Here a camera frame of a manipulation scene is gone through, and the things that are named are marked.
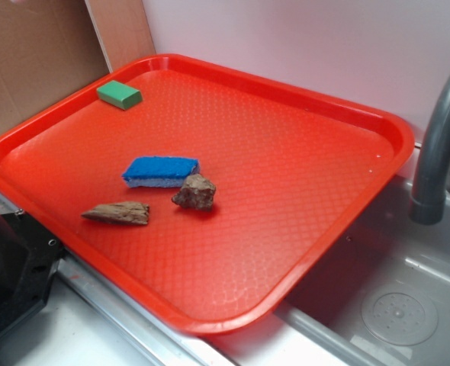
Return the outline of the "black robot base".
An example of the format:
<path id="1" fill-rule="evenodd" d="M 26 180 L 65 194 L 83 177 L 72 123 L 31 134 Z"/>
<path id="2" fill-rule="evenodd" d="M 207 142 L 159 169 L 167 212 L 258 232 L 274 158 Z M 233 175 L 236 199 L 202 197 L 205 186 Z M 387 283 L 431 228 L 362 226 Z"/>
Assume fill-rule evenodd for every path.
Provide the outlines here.
<path id="1" fill-rule="evenodd" d="M 28 213 L 0 213 L 0 339 L 47 304 L 63 250 Z"/>

